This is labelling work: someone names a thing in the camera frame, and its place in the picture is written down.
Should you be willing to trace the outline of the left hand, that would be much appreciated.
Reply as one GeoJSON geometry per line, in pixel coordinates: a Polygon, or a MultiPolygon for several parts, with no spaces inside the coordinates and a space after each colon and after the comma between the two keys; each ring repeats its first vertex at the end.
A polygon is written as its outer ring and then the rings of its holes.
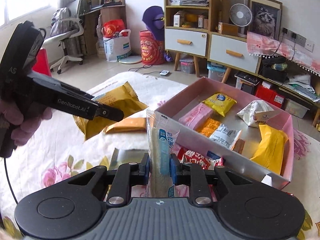
{"type": "Polygon", "coordinates": [[[5,120],[10,124],[17,126],[11,134],[11,139],[16,146],[25,145],[40,127],[42,120],[50,120],[53,116],[52,110],[46,108],[39,116],[24,119],[16,103],[6,102],[4,100],[1,100],[1,114],[4,115],[5,120]]]}

